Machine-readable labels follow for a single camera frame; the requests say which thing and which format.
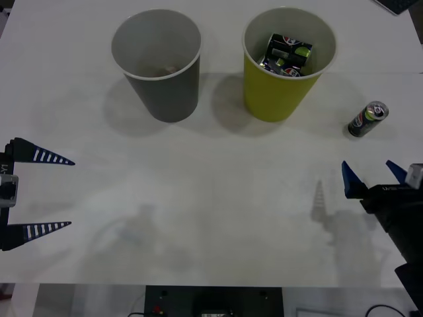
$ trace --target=robotic arm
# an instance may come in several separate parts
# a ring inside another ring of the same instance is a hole
[[[71,223],[27,223],[9,225],[9,209],[16,205],[18,176],[13,175],[15,162],[75,165],[65,157],[38,147],[19,137],[11,140],[0,153],[0,249],[12,250],[18,246],[41,238]]]
[[[345,196],[360,199],[401,252],[406,264],[395,273],[423,314],[423,164],[412,164],[408,172],[389,160],[386,164],[399,184],[367,188],[343,162]]]

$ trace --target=yellow cup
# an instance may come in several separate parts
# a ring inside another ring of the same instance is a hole
[[[257,64],[273,33],[313,45],[303,67],[305,76],[284,77]],[[336,47],[332,28],[313,13],[280,7],[254,17],[243,33],[244,98],[251,114],[267,122],[288,118],[320,75],[332,65]]]

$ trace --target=can lid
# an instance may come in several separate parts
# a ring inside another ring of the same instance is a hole
[[[367,115],[373,120],[383,120],[389,114],[389,109],[383,102],[372,101],[367,105]]]

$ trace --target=black can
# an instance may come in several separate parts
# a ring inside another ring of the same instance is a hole
[[[266,57],[278,57],[296,67],[303,67],[307,62],[313,46],[311,44],[273,34],[268,43]]]
[[[362,137],[383,121],[388,114],[389,109],[386,104],[372,101],[348,124],[348,131],[354,137]]]

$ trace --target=electronic device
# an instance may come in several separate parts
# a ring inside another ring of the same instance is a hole
[[[399,15],[411,8],[419,0],[374,0],[393,15]]]
[[[284,317],[281,287],[147,286],[145,316]]]

